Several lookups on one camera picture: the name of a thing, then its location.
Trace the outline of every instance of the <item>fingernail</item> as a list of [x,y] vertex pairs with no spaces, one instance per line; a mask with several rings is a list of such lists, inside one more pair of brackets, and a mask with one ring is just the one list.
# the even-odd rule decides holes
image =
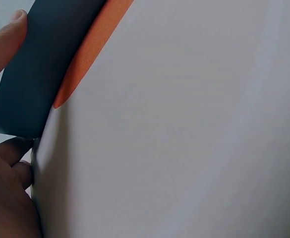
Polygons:
[[17,21],[22,15],[23,15],[23,10],[18,10],[16,11],[10,18],[10,22],[15,22]]

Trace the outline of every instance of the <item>skin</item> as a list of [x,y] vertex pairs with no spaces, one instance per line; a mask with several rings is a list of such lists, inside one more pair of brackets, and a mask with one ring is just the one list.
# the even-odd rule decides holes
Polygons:
[[[0,30],[0,72],[23,43],[27,13],[17,11]],[[30,164],[20,161],[33,140],[14,138],[0,144],[0,238],[40,238],[39,216],[25,192],[33,180]]]

